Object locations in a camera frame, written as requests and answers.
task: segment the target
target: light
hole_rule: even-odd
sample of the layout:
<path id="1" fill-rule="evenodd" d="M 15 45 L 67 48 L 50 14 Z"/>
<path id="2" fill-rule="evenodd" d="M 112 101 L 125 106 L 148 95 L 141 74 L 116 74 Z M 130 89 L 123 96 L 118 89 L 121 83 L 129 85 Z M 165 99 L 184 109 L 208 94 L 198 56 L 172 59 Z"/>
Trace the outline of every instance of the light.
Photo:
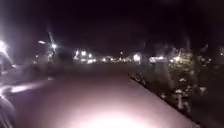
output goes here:
<path id="1" fill-rule="evenodd" d="M 90 60 L 87 61 L 87 64 L 92 64 L 92 63 L 93 63 L 93 60 L 92 59 L 90 59 Z"/>
<path id="2" fill-rule="evenodd" d="M 163 56 L 160 56 L 160 57 L 157 57 L 158 60 L 163 60 L 164 57 Z"/>
<path id="3" fill-rule="evenodd" d="M 17 93 L 17 92 L 22 92 L 22 91 L 25 91 L 25 90 L 27 90 L 27 89 L 30 89 L 30 87 L 28 87 L 28 86 L 15 86 L 15 87 L 13 87 L 12 88 L 12 90 L 11 90 L 11 92 L 12 93 Z"/>
<path id="4" fill-rule="evenodd" d="M 82 56 L 86 56 L 86 51 L 82 51 L 82 52 L 81 52 L 81 55 L 82 55 Z"/>
<path id="5" fill-rule="evenodd" d="M 102 61 L 103 61 L 103 62 L 106 62 L 107 60 L 106 60 L 106 58 L 103 58 Z"/>
<path id="6" fill-rule="evenodd" d="M 89 54 L 89 58 L 92 58 L 92 54 L 91 53 Z"/>
<path id="7" fill-rule="evenodd" d="M 133 56 L 133 60 L 134 61 L 140 61 L 141 60 L 141 57 L 140 57 L 140 55 L 138 55 L 138 54 L 135 54 L 134 56 Z"/>
<path id="8" fill-rule="evenodd" d="M 12 67 L 13 68 L 17 68 L 18 66 L 16 64 L 12 64 Z"/>
<path id="9" fill-rule="evenodd" d="M 43 41 L 38 41 L 38 43 L 40 43 L 40 44 L 46 44 L 45 42 L 43 42 Z"/>
<path id="10" fill-rule="evenodd" d="M 171 62 L 171 63 L 173 63 L 173 62 L 174 62 L 174 60 L 173 60 L 173 59 L 170 59 L 170 62 Z"/>
<path id="11" fill-rule="evenodd" d="M 6 54 L 7 46 L 3 41 L 0 40 L 0 52 Z"/>
<path id="12" fill-rule="evenodd" d="M 178 62 L 178 61 L 180 61 L 180 57 L 179 56 L 174 57 L 174 60 Z"/>
<path id="13" fill-rule="evenodd" d="M 75 55 L 76 55 L 76 56 L 78 56 L 78 55 L 79 55 L 79 50 L 77 50 L 77 51 L 75 52 Z"/>
<path id="14" fill-rule="evenodd" d="M 81 62 L 85 62 L 86 61 L 86 59 L 81 59 Z"/>
<path id="15" fill-rule="evenodd" d="M 51 44 L 51 48 L 56 49 L 57 47 L 57 44 Z"/>

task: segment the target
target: windshield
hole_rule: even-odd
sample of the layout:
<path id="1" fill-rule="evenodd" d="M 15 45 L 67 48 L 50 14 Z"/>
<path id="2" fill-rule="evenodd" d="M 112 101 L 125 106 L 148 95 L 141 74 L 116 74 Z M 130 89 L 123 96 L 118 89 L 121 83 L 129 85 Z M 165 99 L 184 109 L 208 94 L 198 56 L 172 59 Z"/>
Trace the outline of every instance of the windshield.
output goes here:
<path id="1" fill-rule="evenodd" d="M 222 127 L 223 5 L 2 1 L 0 127 Z"/>

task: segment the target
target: pavement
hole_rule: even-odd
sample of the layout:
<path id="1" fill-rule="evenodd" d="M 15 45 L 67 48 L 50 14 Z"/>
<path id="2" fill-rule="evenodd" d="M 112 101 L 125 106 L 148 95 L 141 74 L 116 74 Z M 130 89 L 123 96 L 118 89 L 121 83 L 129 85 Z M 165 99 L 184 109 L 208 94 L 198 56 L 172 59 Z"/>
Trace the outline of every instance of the pavement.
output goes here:
<path id="1" fill-rule="evenodd" d="M 120 65 L 80 66 L 11 94 L 16 128 L 192 128 L 193 122 L 129 79 Z"/>

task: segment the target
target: night sky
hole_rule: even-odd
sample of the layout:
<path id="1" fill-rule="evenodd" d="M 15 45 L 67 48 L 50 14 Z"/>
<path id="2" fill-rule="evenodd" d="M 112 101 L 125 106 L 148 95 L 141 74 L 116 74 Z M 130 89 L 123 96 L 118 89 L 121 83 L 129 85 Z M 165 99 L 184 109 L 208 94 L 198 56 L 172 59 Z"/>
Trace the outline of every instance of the night sky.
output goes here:
<path id="1" fill-rule="evenodd" d="M 37 53 L 38 40 L 99 53 L 151 50 L 155 43 L 193 49 L 224 41 L 222 0 L 3 0 L 1 38 L 12 55 Z"/>

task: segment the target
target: street light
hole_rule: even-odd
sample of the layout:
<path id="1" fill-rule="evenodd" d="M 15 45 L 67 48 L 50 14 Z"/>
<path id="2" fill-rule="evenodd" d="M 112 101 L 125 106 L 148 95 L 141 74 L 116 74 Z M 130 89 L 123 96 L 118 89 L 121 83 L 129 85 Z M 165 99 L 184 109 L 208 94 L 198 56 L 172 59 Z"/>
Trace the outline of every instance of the street light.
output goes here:
<path id="1" fill-rule="evenodd" d="M 7 46 L 3 41 L 0 40 L 0 52 L 6 54 Z"/>
<path id="2" fill-rule="evenodd" d="M 89 58 L 92 58 L 92 56 L 93 56 L 93 55 L 90 53 L 90 54 L 89 54 Z"/>
<path id="3" fill-rule="evenodd" d="M 75 55 L 76 55 L 76 56 L 78 56 L 78 55 L 79 55 L 79 50 L 77 50 L 77 51 L 75 52 Z"/>
<path id="4" fill-rule="evenodd" d="M 46 44 L 44 41 L 38 41 L 38 43 L 40 43 L 40 44 Z"/>
<path id="5" fill-rule="evenodd" d="M 82 52 L 81 52 L 81 55 L 82 55 L 82 56 L 86 56 L 86 51 L 82 51 Z"/>
<path id="6" fill-rule="evenodd" d="M 58 46 L 56 44 L 51 44 L 51 48 L 53 48 L 54 50 L 57 48 Z"/>
<path id="7" fill-rule="evenodd" d="M 138 61 L 141 60 L 141 57 L 140 57 L 138 54 L 135 54 L 135 55 L 133 56 L 133 60 L 134 60 L 135 62 L 138 62 Z"/>

